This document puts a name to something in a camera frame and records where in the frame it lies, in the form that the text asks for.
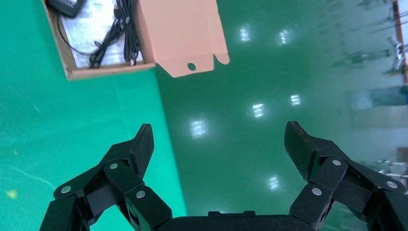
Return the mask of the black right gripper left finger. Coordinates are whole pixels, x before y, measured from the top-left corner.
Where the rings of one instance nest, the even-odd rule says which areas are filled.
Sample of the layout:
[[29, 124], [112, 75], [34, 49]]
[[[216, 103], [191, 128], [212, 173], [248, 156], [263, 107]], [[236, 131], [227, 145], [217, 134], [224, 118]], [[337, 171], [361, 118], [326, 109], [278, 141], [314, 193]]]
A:
[[157, 231], [172, 219], [170, 207], [143, 178], [154, 150], [150, 124], [133, 139], [114, 144], [101, 161], [57, 187], [42, 231], [88, 231], [116, 206], [136, 231]]

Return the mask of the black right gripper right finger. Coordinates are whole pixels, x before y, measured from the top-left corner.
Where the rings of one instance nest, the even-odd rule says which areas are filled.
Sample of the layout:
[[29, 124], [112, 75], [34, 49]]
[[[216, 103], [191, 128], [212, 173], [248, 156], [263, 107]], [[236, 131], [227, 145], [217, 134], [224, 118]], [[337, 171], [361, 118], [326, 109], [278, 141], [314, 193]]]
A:
[[339, 202], [369, 231], [407, 230], [408, 195], [402, 183], [351, 160], [334, 142], [309, 135], [295, 121], [286, 125], [284, 146], [307, 182], [290, 215], [317, 231]]

